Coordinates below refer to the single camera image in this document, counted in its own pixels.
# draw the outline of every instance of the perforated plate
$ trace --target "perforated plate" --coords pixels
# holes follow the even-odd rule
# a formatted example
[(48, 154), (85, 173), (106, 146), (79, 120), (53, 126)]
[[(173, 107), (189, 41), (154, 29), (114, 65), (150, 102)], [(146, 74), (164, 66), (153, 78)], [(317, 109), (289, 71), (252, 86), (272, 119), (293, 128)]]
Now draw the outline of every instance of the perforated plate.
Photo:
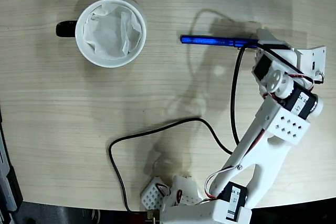
[(163, 196), (157, 189), (156, 184), (163, 184), (160, 177), (154, 177), (141, 195), (141, 203), (147, 210), (160, 210), (162, 207)]

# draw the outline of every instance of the tissue paper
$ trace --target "tissue paper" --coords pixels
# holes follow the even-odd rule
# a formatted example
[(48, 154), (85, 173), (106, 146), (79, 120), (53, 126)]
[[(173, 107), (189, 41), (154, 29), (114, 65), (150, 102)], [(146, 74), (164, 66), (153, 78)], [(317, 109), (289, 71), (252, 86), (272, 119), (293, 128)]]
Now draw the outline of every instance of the tissue paper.
[(114, 3), (96, 8), (84, 25), (84, 40), (97, 56), (108, 60), (117, 60), (132, 52), (141, 36), (141, 25), (135, 13)]

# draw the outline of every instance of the white mug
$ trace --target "white mug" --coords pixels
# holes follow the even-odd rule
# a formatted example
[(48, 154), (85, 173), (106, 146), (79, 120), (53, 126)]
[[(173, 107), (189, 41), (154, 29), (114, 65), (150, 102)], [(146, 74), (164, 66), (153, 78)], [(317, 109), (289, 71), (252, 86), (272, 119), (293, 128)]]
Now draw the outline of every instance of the white mug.
[[(142, 36), (138, 43), (138, 46), (134, 51), (128, 53), (125, 57), (117, 59), (117, 60), (108, 60), (103, 59), (97, 56), (94, 53), (94, 49), (84, 41), (83, 30), (84, 25), (87, 22), (87, 19), (91, 12), (96, 9), (97, 7), (101, 6), (103, 3), (116, 3), (122, 6), (126, 6), (131, 9), (136, 17), (138, 18), (141, 29), (142, 29)], [(76, 43), (78, 46), (79, 51), (83, 54), (85, 58), (91, 61), (93, 64), (105, 67), (105, 68), (117, 68), (120, 66), (124, 66), (127, 63), (130, 63), (134, 60), (139, 53), (141, 52), (143, 46), (145, 45), (146, 41), (146, 28), (147, 23), (146, 19), (143, 15), (143, 11), (141, 10), (140, 6), (134, 2), (133, 0), (99, 0), (90, 6), (88, 6), (79, 16), (78, 20), (68, 20), (63, 21), (57, 24), (56, 26), (56, 35), (58, 37), (75, 37)]]

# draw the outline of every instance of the red wire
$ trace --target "red wire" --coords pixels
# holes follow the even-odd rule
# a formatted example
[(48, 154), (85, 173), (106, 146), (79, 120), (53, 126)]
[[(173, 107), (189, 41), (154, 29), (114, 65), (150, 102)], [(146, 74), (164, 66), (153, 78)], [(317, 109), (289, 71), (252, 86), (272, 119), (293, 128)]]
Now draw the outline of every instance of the red wire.
[(156, 186), (156, 188), (158, 189), (158, 191), (160, 192), (160, 194), (161, 194), (163, 197), (166, 196), (166, 195), (165, 195), (165, 194), (163, 193), (163, 191), (159, 188), (159, 186), (162, 186), (162, 187), (165, 187), (165, 188), (169, 189), (169, 195), (170, 195), (170, 193), (171, 193), (170, 188), (167, 187), (166, 185), (163, 185), (163, 184), (160, 184), (160, 183), (156, 183), (155, 186)]
[(251, 146), (248, 148), (247, 152), (245, 153), (244, 157), (247, 155), (247, 153), (249, 153), (254, 146), (256, 146), (256, 144), (260, 141), (261, 137), (263, 136), (263, 134), (265, 133), (265, 130), (262, 129), (259, 133), (259, 135), (257, 136), (257, 138), (252, 142)]
[(182, 190), (179, 189), (176, 193), (176, 203), (179, 204), (181, 202), (181, 198), (182, 198)]

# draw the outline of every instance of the black cable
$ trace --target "black cable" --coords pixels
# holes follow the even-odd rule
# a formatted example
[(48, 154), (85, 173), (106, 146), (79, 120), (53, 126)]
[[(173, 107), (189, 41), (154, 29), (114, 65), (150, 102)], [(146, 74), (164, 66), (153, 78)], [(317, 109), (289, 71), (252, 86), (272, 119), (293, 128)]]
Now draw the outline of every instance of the black cable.
[(275, 58), (277, 58), (283, 64), (285, 64), (288, 67), (290, 67), (296, 73), (304, 74), (298, 68), (296, 68), (295, 66), (293, 66), (291, 63), (289, 63), (288, 61), (286, 61), (284, 58), (280, 57), (277, 53), (275, 53), (274, 51), (272, 51), (271, 49), (269, 49), (265, 45), (259, 44), (257, 42), (249, 42), (249, 43), (246, 43), (245, 45), (242, 46), (242, 48), (239, 51), (239, 54), (238, 54), (238, 57), (237, 57), (237, 61), (236, 61), (236, 65), (235, 65), (235, 70), (234, 70), (233, 79), (232, 79), (231, 99), (230, 99), (231, 129), (232, 129), (233, 138), (234, 138), (234, 140), (235, 140), (235, 142), (236, 142), (237, 145), (239, 144), (239, 137), (238, 137), (237, 128), (236, 128), (236, 115), (235, 115), (236, 89), (237, 89), (237, 81), (238, 81), (239, 68), (240, 68), (240, 64), (242, 62), (241, 60), (243, 58), (245, 49), (248, 46), (256, 46), (257, 48), (261, 48), (262, 50), (268, 52), (269, 54), (271, 54), (272, 56), (274, 56)]
[(210, 130), (212, 136), (214, 137), (216, 143), (220, 146), (220, 148), (222, 150), (224, 150), (224, 152), (226, 152), (227, 154), (231, 155), (232, 152), (230, 150), (228, 150), (219, 140), (219, 138), (217, 137), (214, 129), (211, 127), (211, 125), (205, 121), (204, 119), (202, 118), (188, 118), (188, 119), (183, 119), (183, 120), (180, 120), (178, 122), (175, 122), (175, 123), (172, 123), (172, 124), (169, 124), (167, 126), (164, 126), (164, 127), (161, 127), (161, 128), (158, 128), (156, 130), (151, 130), (151, 131), (147, 131), (147, 132), (143, 132), (143, 133), (138, 133), (138, 134), (134, 134), (134, 135), (130, 135), (130, 136), (124, 136), (122, 138), (119, 138), (115, 141), (113, 141), (110, 146), (109, 146), (109, 156), (110, 156), (110, 161), (112, 163), (112, 166), (117, 174), (117, 177), (118, 177), (118, 180), (119, 180), (119, 183), (120, 183), (120, 186), (121, 186), (121, 191), (122, 191), (122, 197), (123, 197), (123, 200), (124, 200), (124, 204), (125, 204), (125, 208), (127, 210), (127, 212), (129, 212), (130, 214), (139, 214), (138, 212), (134, 212), (132, 211), (129, 206), (128, 206), (128, 202), (127, 202), (127, 194), (126, 194), (126, 189), (125, 189), (125, 185), (124, 185), (124, 182), (121, 178), (121, 175), (119, 173), (119, 170), (116, 166), (116, 163), (114, 162), (114, 159), (113, 159), (113, 155), (112, 155), (112, 147), (113, 145), (121, 142), (121, 141), (124, 141), (124, 140), (127, 140), (127, 139), (132, 139), (132, 138), (137, 138), (137, 137), (141, 137), (141, 136), (147, 136), (147, 135), (151, 135), (151, 134), (154, 134), (154, 133), (158, 133), (158, 132), (161, 132), (161, 131), (165, 131), (165, 130), (168, 130), (172, 127), (175, 127), (175, 126), (178, 126), (180, 124), (184, 124), (184, 123), (188, 123), (188, 122), (195, 122), (195, 121), (198, 121), (198, 122), (201, 122), (203, 124), (205, 124), (208, 129)]

